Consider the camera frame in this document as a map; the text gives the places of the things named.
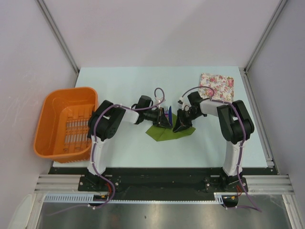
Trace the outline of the green paper napkin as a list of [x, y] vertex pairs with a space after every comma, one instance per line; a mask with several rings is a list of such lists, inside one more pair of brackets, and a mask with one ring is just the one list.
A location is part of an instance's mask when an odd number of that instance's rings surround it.
[[145, 133], [156, 142], [175, 140], [192, 135], [196, 128], [190, 127], [181, 132], [174, 133], [172, 129], [151, 126]]

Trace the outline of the iridescent fork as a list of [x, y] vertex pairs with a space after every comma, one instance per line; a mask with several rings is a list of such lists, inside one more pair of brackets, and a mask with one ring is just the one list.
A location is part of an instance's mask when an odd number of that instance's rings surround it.
[[168, 118], [168, 107], [167, 106], [165, 106], [164, 108], [164, 115]]

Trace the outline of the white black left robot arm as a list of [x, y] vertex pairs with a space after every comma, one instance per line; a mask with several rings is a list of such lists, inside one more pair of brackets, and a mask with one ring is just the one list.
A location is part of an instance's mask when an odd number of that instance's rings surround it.
[[106, 170], [105, 156], [109, 140], [114, 137], [122, 122], [138, 125], [147, 120], [151, 121], [154, 127], [173, 127], [172, 109], [161, 107], [163, 101], [164, 98], [154, 104], [151, 97], [142, 95], [137, 103], [124, 107], [105, 100], [92, 112], [88, 122], [88, 138], [92, 142], [90, 164], [87, 167], [88, 172], [92, 174], [88, 183], [90, 187], [99, 191], [105, 186], [105, 178], [100, 175]]

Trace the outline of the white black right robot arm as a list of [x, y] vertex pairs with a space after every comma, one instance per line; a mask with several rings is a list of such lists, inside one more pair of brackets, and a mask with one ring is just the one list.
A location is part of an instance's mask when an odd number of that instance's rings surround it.
[[192, 121], [200, 116], [218, 117], [222, 136], [226, 140], [226, 153], [219, 183], [224, 191], [232, 191], [241, 184], [242, 159], [245, 142], [254, 132], [253, 121], [242, 100], [232, 103], [210, 98], [203, 99], [198, 92], [188, 95], [189, 104], [181, 97], [178, 103], [177, 120], [173, 132], [181, 132], [193, 126]]

